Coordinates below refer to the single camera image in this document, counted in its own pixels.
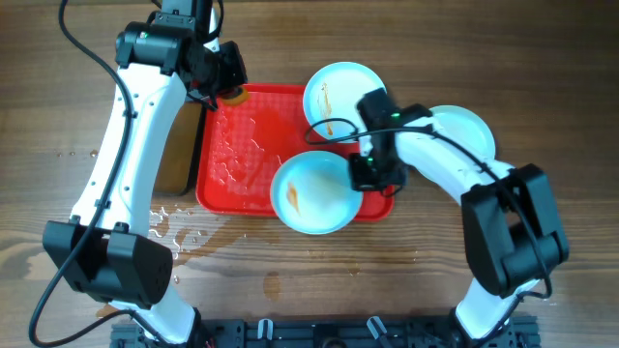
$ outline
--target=wooden tabletop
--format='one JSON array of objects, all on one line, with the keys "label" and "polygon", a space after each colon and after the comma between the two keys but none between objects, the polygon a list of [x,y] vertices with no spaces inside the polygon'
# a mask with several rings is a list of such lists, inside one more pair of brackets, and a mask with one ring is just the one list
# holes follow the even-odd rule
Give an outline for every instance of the wooden tabletop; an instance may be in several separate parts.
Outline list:
[{"label": "wooden tabletop", "polygon": [[[113,82],[61,35],[57,2],[0,5],[0,346],[30,346],[30,315],[55,267],[41,237],[81,194]],[[75,1],[67,24],[113,63],[116,35],[150,4]],[[544,347],[619,342],[619,8],[611,1],[229,2],[224,41],[250,81],[304,84],[323,66],[375,70],[400,105],[478,113],[498,158],[549,176],[570,260],[537,315]],[[175,287],[204,318],[442,314],[471,280],[457,204],[411,174],[391,215],[324,237],[275,218],[206,212],[194,192],[155,198],[152,238],[181,254]],[[103,308],[63,281],[40,337],[72,334]],[[77,342],[106,346],[109,326]]]}]

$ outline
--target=brown food smear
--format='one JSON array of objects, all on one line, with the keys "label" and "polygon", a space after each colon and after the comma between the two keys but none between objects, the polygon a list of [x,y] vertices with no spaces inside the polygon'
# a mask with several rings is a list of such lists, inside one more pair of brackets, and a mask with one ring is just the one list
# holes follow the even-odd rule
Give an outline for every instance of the brown food smear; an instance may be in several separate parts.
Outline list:
[{"label": "brown food smear", "polygon": [[286,194],[286,198],[288,198],[288,202],[294,207],[297,211],[297,214],[301,214],[299,211],[299,196],[297,193],[297,189],[292,185],[292,183],[288,183],[288,193]]},{"label": "brown food smear", "polygon": [[[322,84],[321,89],[325,96],[325,107],[320,108],[320,113],[322,114],[323,120],[326,120],[329,117],[331,117],[331,112],[333,112],[333,109],[331,108],[331,104],[329,103],[329,89],[327,88],[326,82]],[[327,125],[327,133],[329,133],[329,135],[333,135],[333,128],[331,127],[331,123],[327,123],[326,125]]]}]

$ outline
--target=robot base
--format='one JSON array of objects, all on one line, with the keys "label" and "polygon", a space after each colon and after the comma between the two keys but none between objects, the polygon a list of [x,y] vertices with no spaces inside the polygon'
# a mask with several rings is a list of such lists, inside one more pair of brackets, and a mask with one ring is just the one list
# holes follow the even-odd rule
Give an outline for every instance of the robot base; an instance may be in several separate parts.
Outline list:
[{"label": "robot base", "polygon": [[[452,348],[448,316],[384,321],[385,338],[393,348]],[[246,323],[243,320],[204,320],[215,336],[211,348],[379,348],[366,321],[299,321]],[[112,326],[110,348],[146,348],[148,340],[136,324]],[[540,348],[537,318],[513,317],[504,332],[483,348]]]}]

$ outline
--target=red tray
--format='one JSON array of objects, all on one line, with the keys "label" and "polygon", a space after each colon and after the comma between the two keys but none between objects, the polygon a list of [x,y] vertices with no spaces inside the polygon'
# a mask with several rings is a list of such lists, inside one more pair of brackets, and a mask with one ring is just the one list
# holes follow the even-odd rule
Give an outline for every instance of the red tray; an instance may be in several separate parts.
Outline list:
[{"label": "red tray", "polygon": [[[248,84],[250,98],[239,106],[219,103],[204,127],[196,196],[213,213],[274,217],[271,181],[281,164],[312,150],[347,158],[359,145],[308,145],[310,125],[303,112],[305,86]],[[365,192],[358,221],[378,221],[394,208],[394,198]]]}]

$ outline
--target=wooden table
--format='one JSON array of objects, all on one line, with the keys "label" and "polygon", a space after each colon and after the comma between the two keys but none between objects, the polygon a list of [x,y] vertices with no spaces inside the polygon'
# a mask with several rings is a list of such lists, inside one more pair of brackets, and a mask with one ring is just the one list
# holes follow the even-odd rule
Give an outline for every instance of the wooden table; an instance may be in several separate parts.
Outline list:
[{"label": "wooden table", "polygon": [[[44,224],[68,218],[112,105],[112,81],[61,35],[56,3],[0,5],[3,347],[30,346],[32,309],[55,272]],[[85,5],[69,6],[70,30],[110,63],[116,35],[154,9],[75,3]],[[226,6],[223,34],[241,47],[251,81],[303,84],[329,63],[355,61],[401,105],[456,104],[481,115],[501,160],[548,174],[571,242],[570,261],[552,274],[552,299],[519,311],[539,316],[544,347],[617,345],[616,3],[237,1]],[[214,216],[193,192],[155,198],[153,212],[162,208],[169,216],[154,227],[157,240],[180,245],[175,286],[205,318],[446,313],[471,280],[457,204],[417,173],[388,218],[324,237],[274,218]],[[63,281],[40,336],[71,334],[102,307]],[[109,326],[77,344],[105,346],[108,336]]]}]

